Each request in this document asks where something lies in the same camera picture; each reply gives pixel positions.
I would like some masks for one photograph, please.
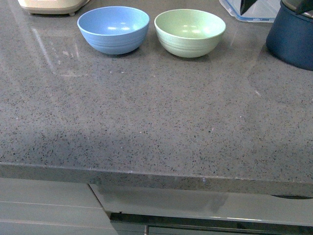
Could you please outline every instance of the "pot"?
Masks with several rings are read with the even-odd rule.
[[[296,15],[299,0],[282,0],[268,34],[269,51],[282,61],[313,71],[313,11]]]

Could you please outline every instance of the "speckled quartz countertop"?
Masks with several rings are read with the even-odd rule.
[[[146,40],[122,56],[91,48],[76,22],[93,8],[146,11]],[[222,42],[182,59],[154,18],[220,16]],[[0,177],[313,196],[313,72],[269,54],[270,23],[217,0],[92,0],[73,17],[0,6]]]

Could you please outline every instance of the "container lid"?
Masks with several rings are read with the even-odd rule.
[[[289,8],[291,11],[296,11],[297,6],[300,5],[300,3],[303,0],[282,0],[283,4]],[[302,14],[305,17],[313,18],[313,10],[308,11]]]
[[[231,16],[244,22],[274,22],[280,9],[280,0],[257,0],[243,15],[240,15],[241,0],[220,0]]]

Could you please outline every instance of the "cabinet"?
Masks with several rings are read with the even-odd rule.
[[[0,178],[0,235],[117,235],[87,184]]]
[[[149,225],[150,234],[313,234],[313,199],[97,185],[91,188],[104,209],[111,212],[117,231],[121,230],[118,226],[127,225],[127,230],[136,234],[139,231],[134,225]]]
[[[313,199],[0,178],[0,235],[143,235],[146,225],[150,235],[234,235],[216,228],[252,223],[313,234],[312,213]]]

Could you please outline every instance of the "kitchen appliance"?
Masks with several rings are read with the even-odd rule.
[[[282,0],[266,45],[280,60],[313,71],[313,10],[296,14],[301,0]]]
[[[29,14],[69,14],[87,4],[89,0],[18,0]]]

